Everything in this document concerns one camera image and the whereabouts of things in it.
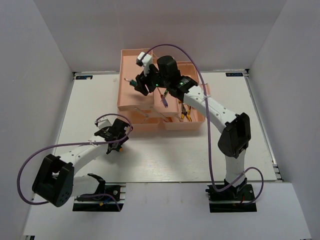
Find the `yellow long nose pliers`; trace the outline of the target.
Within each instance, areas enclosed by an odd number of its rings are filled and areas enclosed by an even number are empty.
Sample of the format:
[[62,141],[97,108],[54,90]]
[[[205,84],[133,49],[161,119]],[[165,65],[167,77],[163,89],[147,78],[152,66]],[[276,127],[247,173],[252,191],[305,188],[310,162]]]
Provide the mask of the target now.
[[192,107],[190,105],[185,105],[183,102],[181,102],[181,121],[183,122],[184,119],[187,119],[189,122],[192,122],[191,118],[191,109]]

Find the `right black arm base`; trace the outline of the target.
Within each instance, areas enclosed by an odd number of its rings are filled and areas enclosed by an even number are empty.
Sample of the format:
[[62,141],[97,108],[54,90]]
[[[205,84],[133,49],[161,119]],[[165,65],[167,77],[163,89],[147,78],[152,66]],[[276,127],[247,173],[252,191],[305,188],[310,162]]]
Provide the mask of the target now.
[[234,196],[227,191],[216,192],[212,185],[208,185],[205,192],[208,195],[210,213],[253,213],[257,212],[256,203],[249,204],[254,198],[254,190],[251,184]]

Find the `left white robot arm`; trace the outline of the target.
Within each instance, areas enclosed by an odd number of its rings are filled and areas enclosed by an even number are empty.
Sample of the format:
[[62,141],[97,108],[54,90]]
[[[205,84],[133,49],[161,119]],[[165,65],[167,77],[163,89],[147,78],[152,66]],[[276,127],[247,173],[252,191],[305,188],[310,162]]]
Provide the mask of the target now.
[[113,123],[104,120],[91,138],[75,149],[61,154],[48,154],[42,161],[32,185],[32,191],[56,207],[70,197],[93,198],[106,196],[106,181],[93,173],[76,173],[103,154],[119,152],[132,129],[129,123],[117,118]]

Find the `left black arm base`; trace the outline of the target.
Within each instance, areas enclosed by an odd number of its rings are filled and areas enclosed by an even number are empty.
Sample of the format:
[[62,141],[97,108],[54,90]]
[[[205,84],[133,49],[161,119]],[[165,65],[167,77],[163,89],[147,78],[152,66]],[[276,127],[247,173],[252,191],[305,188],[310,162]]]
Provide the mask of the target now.
[[74,199],[73,212],[117,213],[124,206],[126,198],[125,183],[106,183],[103,195],[97,197],[77,196]]

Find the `blue handled small screwdriver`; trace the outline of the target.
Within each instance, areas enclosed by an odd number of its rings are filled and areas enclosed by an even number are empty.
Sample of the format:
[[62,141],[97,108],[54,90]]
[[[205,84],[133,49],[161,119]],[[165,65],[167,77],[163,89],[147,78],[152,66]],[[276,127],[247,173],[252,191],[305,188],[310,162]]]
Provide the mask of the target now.
[[159,95],[160,95],[160,100],[161,100],[163,106],[164,106],[165,108],[167,108],[169,105],[168,105],[168,102],[167,102],[165,96],[162,94],[162,92],[160,91],[160,89],[159,89],[158,87],[157,87],[156,89],[157,89],[157,91],[158,91],[158,93],[159,93]]

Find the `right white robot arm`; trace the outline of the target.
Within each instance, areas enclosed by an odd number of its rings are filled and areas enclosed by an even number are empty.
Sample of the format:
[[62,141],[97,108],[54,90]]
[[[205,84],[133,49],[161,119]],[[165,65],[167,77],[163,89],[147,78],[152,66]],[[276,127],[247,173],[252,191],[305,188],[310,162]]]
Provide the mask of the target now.
[[172,97],[206,116],[208,124],[218,129],[221,135],[217,145],[226,163],[224,190],[233,200],[242,196],[247,183],[245,154],[251,139],[249,116],[244,112],[237,114],[228,110],[210,97],[205,85],[182,75],[177,62],[169,55],[158,58],[157,63],[153,64],[152,56],[141,52],[136,64],[143,67],[142,73],[135,78],[136,91],[147,96],[157,87],[165,88]]

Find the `pink plastic toolbox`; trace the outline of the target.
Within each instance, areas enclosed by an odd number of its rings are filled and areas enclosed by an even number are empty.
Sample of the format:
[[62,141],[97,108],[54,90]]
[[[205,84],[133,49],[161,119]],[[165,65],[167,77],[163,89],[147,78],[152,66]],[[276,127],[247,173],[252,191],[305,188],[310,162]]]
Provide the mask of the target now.
[[[146,48],[121,51],[117,112],[130,120],[136,133],[198,130],[206,121],[198,110],[189,108],[187,104],[182,105],[178,99],[165,94],[164,88],[144,96],[130,85],[129,80],[134,80],[143,71],[142,67],[136,65],[136,59],[146,51]],[[168,107],[161,100],[164,94]],[[182,106],[189,114],[188,117],[182,116]]]

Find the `stubby dark green screwdriver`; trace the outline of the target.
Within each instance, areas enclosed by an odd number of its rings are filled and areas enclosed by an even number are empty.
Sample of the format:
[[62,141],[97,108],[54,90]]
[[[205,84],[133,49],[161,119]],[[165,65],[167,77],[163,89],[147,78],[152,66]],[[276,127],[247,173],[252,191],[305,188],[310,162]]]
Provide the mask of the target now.
[[130,86],[136,87],[138,85],[138,83],[133,79],[124,78],[124,80],[128,82]]

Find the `stubby green orange screwdriver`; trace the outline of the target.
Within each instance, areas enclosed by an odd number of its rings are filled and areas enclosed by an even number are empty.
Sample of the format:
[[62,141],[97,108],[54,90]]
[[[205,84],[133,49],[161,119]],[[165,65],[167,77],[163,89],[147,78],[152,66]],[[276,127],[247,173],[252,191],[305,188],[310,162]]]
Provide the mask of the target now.
[[115,149],[117,152],[122,152],[123,151],[123,148],[121,146],[117,146],[116,149]]

